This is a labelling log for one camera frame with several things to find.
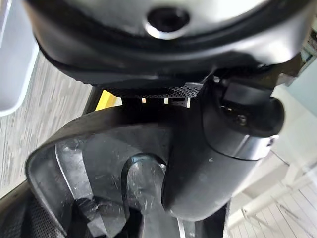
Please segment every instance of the gray carpet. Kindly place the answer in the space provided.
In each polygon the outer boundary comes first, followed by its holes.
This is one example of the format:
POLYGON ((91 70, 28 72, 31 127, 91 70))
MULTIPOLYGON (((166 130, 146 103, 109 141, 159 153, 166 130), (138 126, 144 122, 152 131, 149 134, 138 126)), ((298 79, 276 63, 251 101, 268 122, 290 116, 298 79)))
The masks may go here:
POLYGON ((90 91, 39 54, 22 106, 0 118, 0 198, 25 180, 27 156, 82 114, 90 91))

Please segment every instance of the white plastic bin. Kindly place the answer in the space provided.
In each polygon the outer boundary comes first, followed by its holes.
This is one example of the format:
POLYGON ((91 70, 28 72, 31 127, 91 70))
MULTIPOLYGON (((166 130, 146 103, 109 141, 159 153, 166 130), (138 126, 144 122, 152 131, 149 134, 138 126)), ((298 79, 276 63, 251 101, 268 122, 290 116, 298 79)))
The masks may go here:
POLYGON ((26 95, 39 51, 21 0, 0 0, 0 117, 26 95))

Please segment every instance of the black mesh fabric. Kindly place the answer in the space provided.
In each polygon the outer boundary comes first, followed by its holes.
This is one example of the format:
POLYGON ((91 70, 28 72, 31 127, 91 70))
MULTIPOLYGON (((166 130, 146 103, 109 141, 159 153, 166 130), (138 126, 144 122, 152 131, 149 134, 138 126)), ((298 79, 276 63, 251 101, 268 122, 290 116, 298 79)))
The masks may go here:
POLYGON ((0 214, 1 238, 65 238, 34 196, 0 214))

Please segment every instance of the round hole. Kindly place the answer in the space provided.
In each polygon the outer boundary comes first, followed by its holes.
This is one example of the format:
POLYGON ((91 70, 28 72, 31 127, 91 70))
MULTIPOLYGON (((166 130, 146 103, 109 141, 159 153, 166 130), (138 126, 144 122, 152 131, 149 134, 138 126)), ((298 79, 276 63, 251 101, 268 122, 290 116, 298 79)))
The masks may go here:
POLYGON ((148 14, 147 32, 156 38, 173 39, 182 34, 174 34, 188 25, 189 14, 182 9, 174 7, 160 7, 148 14))

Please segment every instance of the yellow object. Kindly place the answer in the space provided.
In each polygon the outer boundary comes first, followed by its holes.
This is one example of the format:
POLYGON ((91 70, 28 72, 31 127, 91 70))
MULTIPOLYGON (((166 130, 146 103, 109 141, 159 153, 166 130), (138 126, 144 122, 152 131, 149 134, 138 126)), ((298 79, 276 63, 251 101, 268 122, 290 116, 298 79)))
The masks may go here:
POLYGON ((97 104, 96 111, 112 107, 116 98, 117 97, 104 90, 97 104))

